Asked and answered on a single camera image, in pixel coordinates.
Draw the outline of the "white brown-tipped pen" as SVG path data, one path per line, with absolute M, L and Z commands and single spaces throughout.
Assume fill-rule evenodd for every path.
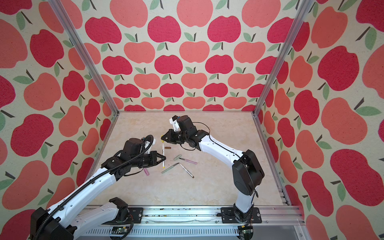
M 191 178 L 195 178 L 195 176 L 184 166 L 182 165 L 181 163 L 179 163 L 179 165 L 182 167 L 182 169 L 191 177 Z

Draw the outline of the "white yellow-tipped pen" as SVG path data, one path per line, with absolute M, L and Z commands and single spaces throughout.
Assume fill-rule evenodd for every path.
M 162 152 L 163 152 L 163 156 L 166 158 L 166 155 L 165 155 L 165 145 L 164 145 L 164 142 L 162 142 Z M 165 169 L 165 160 L 163 161 L 163 169 Z

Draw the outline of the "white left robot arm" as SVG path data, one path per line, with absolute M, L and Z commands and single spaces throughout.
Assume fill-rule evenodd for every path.
M 124 239 L 136 224 L 128 204 L 115 197 L 86 214 L 80 212 L 105 189 L 123 177 L 132 176 L 131 169 L 140 170 L 157 166 L 166 157 L 151 147 L 155 139 L 148 135 L 143 139 L 131 138 L 122 150 L 102 163 L 101 168 L 76 190 L 47 209 L 38 208 L 31 215 L 30 238 L 32 240 L 76 240 L 99 225 L 120 228 Z

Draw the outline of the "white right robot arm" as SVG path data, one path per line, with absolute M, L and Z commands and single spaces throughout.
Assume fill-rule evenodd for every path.
M 190 147 L 210 154 L 229 166 L 232 169 L 234 185 L 238 189 L 238 197 L 234 203 L 234 216 L 239 223 L 250 221 L 256 188 L 265 177 L 253 151 L 242 152 L 232 149 L 216 141 L 204 130 L 188 132 L 170 129 L 161 137 L 161 140 L 174 145 L 187 143 Z

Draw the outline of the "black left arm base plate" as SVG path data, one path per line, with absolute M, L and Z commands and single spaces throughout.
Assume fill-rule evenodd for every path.
M 117 219 L 121 224 L 140 224 L 143 217 L 143 208 L 124 207 L 119 210 Z

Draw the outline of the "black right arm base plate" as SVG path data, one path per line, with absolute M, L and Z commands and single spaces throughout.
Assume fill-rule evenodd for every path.
M 217 217 L 221 217 L 223 224 L 261 224 L 263 222 L 260 210 L 254 207 L 251 207 L 246 213 L 236 207 L 223 207 Z

